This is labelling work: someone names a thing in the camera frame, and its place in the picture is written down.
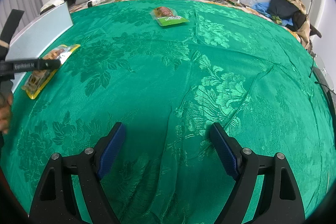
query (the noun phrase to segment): human hand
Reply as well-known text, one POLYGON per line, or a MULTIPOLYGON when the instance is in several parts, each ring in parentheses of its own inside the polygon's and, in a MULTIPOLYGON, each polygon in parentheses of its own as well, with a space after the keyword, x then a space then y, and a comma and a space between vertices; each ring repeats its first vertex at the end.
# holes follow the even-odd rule
POLYGON ((13 93, 9 93, 7 99, 3 97, 2 104, 0 106, 0 131, 3 134, 8 133, 9 125, 12 117, 12 104, 13 104, 13 93))

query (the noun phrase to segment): blue cloth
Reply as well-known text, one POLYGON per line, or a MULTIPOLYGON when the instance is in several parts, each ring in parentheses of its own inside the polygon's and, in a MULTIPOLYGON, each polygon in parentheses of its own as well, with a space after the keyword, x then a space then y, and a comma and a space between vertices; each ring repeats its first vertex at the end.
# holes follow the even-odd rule
MULTIPOLYGON (((267 12, 268 7, 269 7, 269 2, 258 2, 254 4, 251 8, 263 14, 264 16, 268 18, 272 18, 271 15, 267 12)), ((293 21, 291 18, 282 19, 281 21, 282 21, 282 26, 286 26, 287 24, 293 26, 293 21)))

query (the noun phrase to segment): beige cloth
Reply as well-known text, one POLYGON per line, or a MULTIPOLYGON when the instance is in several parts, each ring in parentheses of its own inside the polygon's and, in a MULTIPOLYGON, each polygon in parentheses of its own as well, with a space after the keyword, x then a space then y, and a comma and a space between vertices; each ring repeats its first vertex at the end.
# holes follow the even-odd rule
POLYGON ((300 10, 301 13, 306 15, 306 21, 302 24, 301 28, 296 31, 296 33, 298 34, 298 36, 301 39, 302 46, 306 50, 311 51, 312 45, 311 45, 311 42, 310 42, 310 39, 309 39, 310 21, 309 21, 308 15, 307 15, 306 7, 302 3, 301 0, 287 0, 287 1, 294 4, 300 10))

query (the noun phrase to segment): bed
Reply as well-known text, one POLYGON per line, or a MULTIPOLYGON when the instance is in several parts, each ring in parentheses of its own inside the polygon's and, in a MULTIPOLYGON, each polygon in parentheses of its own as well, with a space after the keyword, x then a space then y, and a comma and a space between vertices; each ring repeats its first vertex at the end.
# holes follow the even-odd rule
MULTIPOLYGON (((126 140, 102 185, 123 224, 216 220, 234 181, 209 140, 213 122, 258 154, 284 153, 306 215, 316 208, 336 177, 332 117, 291 32, 194 0, 116 1, 71 16, 74 26, 46 52, 81 47, 36 100, 14 94, 1 167, 26 211, 52 153, 77 154, 117 121, 126 140), (149 14, 158 6, 189 22, 162 28, 149 14)), ((77 177, 73 185, 89 222, 77 177)), ((258 179, 245 221, 261 186, 258 179)))

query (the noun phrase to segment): snack package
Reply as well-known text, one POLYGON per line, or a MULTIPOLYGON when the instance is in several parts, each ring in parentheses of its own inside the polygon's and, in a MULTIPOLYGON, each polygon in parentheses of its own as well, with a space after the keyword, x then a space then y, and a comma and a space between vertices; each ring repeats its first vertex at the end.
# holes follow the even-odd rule
MULTIPOLYGON (((55 49, 48 52, 43 59, 59 59, 61 65, 69 58, 69 56, 79 48, 80 45, 75 44, 72 46, 60 45, 55 49)), ((35 99, 41 90, 46 86, 50 79, 54 76, 57 70, 39 70, 33 71, 22 89, 26 91, 30 99, 35 99)))
POLYGON ((175 10, 167 7, 155 8, 151 11, 151 16, 160 24, 160 26, 189 22, 189 20, 185 19, 184 17, 178 16, 175 10))

